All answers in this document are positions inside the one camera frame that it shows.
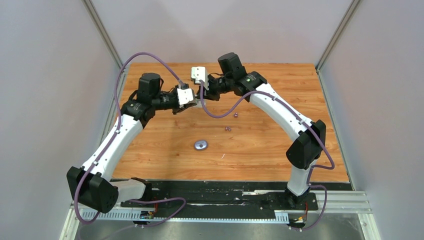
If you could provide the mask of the purple earbud charging case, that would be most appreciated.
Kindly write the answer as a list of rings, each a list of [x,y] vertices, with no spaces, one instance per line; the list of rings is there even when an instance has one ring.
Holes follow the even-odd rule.
[[[208,148],[209,144],[206,140],[198,140],[193,144],[196,151],[204,151]]]

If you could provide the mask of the white earbud charging case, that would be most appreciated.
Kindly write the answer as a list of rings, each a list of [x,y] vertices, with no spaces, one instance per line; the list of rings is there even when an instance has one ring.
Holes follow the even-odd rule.
[[[202,101],[201,101],[200,99],[197,99],[197,100],[195,101],[195,105],[194,105],[194,107],[195,107],[195,108],[202,108],[202,107],[203,107],[203,105],[202,105]]]

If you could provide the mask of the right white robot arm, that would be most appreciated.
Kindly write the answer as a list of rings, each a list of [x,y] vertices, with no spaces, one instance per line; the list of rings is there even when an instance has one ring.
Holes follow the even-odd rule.
[[[222,94],[234,93],[265,112],[292,140],[286,157],[292,165],[287,183],[286,204],[298,209],[306,201],[311,169],[324,150],[326,124],[313,121],[287,103],[257,71],[247,72],[234,52],[218,58],[222,73],[200,80],[197,99],[218,101]]]

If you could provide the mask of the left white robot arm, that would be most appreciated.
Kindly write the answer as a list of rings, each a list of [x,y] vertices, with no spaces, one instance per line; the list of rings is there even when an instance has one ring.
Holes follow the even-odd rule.
[[[120,202],[135,200],[142,207],[152,203],[152,187],[146,180],[133,177],[111,182],[111,178],[130,143],[157,110],[172,110],[175,115],[195,99],[188,84],[163,91],[163,82],[157,73],[142,74],[138,89],[122,105],[120,115],[99,148],[81,167],[68,170],[66,178],[75,206],[82,204],[99,213],[108,213]]]

